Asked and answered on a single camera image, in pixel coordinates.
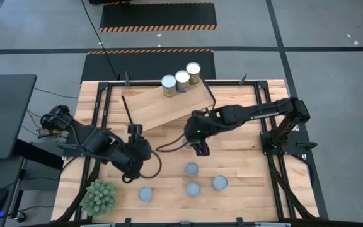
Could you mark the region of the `short tomatoes tin can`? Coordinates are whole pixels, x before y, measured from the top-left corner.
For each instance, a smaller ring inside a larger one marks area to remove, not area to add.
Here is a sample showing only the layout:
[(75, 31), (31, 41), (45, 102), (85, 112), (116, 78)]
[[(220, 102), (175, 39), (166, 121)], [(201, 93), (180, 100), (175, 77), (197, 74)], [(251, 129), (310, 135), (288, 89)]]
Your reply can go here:
[(196, 163), (190, 162), (186, 165), (185, 173), (188, 177), (196, 177), (198, 175), (199, 167)]

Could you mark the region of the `oranges tin can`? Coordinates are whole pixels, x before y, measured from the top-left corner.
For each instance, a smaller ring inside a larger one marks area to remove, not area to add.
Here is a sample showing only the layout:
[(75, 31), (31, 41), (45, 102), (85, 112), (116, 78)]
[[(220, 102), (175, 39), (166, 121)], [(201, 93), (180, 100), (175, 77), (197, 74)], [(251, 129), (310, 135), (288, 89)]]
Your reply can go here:
[(201, 66), (196, 62), (190, 62), (186, 66), (186, 71), (190, 75), (190, 84), (195, 85), (200, 81)]

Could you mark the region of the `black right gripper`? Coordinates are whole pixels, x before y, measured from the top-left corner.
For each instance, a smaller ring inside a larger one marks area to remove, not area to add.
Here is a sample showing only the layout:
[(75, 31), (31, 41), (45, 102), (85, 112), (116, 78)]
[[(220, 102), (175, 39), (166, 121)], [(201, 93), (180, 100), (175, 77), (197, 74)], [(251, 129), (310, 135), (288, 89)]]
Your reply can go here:
[[(187, 124), (184, 127), (184, 136), (187, 142), (190, 144), (197, 143), (199, 140), (206, 139), (213, 136), (216, 133), (214, 118), (211, 115), (207, 115), (203, 111), (195, 110), (187, 120)], [(195, 144), (195, 152), (197, 156), (209, 156), (210, 149), (207, 143)]]

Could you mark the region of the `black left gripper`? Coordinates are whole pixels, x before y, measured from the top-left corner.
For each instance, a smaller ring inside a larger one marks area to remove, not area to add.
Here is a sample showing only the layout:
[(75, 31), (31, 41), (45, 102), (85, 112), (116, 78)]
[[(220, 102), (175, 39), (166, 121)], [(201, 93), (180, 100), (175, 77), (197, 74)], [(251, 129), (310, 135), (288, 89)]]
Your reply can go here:
[(128, 160), (124, 165), (122, 181), (132, 182), (140, 177), (144, 162), (151, 158), (152, 148), (148, 140), (141, 138), (142, 125), (128, 125), (127, 135), (128, 142), (134, 142), (125, 145)]

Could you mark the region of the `mixed vegetables tin can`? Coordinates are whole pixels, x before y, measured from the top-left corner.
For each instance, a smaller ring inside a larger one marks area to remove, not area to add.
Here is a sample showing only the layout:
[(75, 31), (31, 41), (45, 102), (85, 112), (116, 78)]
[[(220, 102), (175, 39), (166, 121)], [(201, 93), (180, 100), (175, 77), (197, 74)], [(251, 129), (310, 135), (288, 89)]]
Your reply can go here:
[(225, 190), (228, 187), (228, 179), (223, 175), (218, 175), (213, 178), (212, 187), (217, 191)]

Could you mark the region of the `wooden shelf with black legs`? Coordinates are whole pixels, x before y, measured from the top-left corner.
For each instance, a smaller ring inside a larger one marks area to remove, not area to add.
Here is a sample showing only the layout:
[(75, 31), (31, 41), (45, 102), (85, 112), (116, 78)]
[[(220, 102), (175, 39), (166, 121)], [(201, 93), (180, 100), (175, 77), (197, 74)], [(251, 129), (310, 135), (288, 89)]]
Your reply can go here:
[(201, 81), (191, 86), (186, 93), (176, 93), (172, 97), (164, 96), (162, 86), (138, 86), (123, 90), (122, 98), (129, 122), (142, 125), (144, 131), (215, 104), (209, 89)]

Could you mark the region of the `black hazard-striped floor mat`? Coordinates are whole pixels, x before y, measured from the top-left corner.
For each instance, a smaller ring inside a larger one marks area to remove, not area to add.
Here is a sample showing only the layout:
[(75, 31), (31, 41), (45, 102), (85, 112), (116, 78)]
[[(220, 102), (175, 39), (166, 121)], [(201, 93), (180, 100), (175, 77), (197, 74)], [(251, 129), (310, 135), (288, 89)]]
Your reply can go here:
[(160, 80), (185, 70), (187, 64), (201, 66), (201, 76), (216, 79), (211, 49), (132, 49), (92, 51), (86, 55), (81, 81)]
[(99, 31), (158, 32), (215, 30), (217, 19), (212, 2), (106, 3)]

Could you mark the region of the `black desk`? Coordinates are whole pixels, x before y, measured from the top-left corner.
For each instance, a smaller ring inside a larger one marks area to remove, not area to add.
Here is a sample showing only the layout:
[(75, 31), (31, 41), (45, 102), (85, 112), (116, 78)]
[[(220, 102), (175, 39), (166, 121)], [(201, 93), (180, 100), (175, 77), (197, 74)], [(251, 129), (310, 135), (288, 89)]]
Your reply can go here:
[(35, 74), (0, 75), (0, 160), (14, 153), (36, 80)]

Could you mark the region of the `carrots tin can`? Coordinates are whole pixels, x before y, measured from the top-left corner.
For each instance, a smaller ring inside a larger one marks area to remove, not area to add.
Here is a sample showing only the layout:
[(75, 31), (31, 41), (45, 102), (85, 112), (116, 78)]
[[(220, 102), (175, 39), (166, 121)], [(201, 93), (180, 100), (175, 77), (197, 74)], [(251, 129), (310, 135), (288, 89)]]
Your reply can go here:
[(173, 97), (176, 95), (176, 79), (173, 75), (165, 75), (161, 79), (163, 95)]

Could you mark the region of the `green artificial plant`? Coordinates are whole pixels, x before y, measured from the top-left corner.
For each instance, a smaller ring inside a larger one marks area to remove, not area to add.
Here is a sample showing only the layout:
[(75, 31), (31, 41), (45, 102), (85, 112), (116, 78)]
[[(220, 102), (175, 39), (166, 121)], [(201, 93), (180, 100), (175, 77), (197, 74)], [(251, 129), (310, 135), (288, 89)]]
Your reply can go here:
[(110, 182), (95, 180), (86, 188), (80, 206), (82, 212), (94, 218), (112, 212), (116, 206), (116, 188)]

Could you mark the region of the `black aluminium table frame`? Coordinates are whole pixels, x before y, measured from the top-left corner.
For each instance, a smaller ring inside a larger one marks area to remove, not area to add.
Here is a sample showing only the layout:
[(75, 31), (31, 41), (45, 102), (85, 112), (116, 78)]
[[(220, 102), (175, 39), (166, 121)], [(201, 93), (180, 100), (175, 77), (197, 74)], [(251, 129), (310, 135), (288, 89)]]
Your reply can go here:
[[(217, 106), (239, 104), (256, 105), (254, 85), (239, 85), (237, 81), (209, 81)], [(81, 85), (75, 118), (90, 124), (93, 117), (96, 92), (99, 82), (87, 81)], [(128, 98), (158, 87), (122, 86), (117, 83), (112, 90), (107, 127), (127, 140), (127, 124), (121, 96)], [(188, 116), (168, 122), (146, 131), (151, 146), (166, 144), (183, 132)], [(237, 217), (243, 221), (277, 221), (272, 181), (268, 160), (262, 153), (260, 121), (248, 122), (231, 132), (219, 134), (207, 140), (210, 156), (197, 157), (192, 149), (181, 149), (174, 153), (159, 153), (163, 167), (153, 179), (140, 178), (130, 184), (121, 181), (121, 172), (110, 163), (101, 165), (99, 178), (116, 186), (117, 205), (110, 213), (93, 219), (94, 223), (123, 223), (131, 218), (132, 223), (179, 223), (179, 222), (232, 222)], [(293, 193), (314, 216), (320, 216), (316, 207), (308, 168), (302, 161), (284, 156), (287, 175)], [(199, 166), (197, 177), (187, 177), (185, 167), (189, 162)], [(58, 219), (73, 201), (79, 190), (84, 158), (74, 160), (61, 175), (59, 189), (52, 212), (52, 220)], [(212, 188), (212, 179), (224, 175), (228, 187), (222, 191)], [(186, 194), (189, 182), (201, 186), (198, 197)], [(142, 187), (151, 187), (153, 198), (143, 202), (138, 198)]]

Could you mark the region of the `teal tuna fish can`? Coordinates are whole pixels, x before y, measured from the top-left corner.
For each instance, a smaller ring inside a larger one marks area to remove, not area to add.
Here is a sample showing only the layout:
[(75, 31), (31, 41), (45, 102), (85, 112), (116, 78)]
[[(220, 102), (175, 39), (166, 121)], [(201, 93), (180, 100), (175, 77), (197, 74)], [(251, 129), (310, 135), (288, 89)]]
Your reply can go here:
[(190, 182), (186, 186), (186, 192), (189, 197), (198, 197), (201, 192), (200, 185), (195, 182)]

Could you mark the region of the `peaches tin can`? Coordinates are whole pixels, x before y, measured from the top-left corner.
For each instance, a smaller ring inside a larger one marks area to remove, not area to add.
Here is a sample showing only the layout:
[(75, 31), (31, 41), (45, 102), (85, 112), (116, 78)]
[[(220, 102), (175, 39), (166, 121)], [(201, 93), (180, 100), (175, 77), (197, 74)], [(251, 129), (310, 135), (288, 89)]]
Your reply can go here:
[(181, 70), (176, 72), (176, 88), (180, 93), (186, 93), (190, 87), (190, 74), (187, 71)]

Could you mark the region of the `green and pink tin can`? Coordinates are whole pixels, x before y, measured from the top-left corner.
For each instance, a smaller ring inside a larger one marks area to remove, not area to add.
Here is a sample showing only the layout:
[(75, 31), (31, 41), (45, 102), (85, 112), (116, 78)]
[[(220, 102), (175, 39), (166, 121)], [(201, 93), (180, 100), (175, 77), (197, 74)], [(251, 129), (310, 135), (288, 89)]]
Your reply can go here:
[(138, 198), (143, 201), (147, 202), (150, 201), (153, 197), (153, 190), (151, 187), (142, 187), (138, 191)]

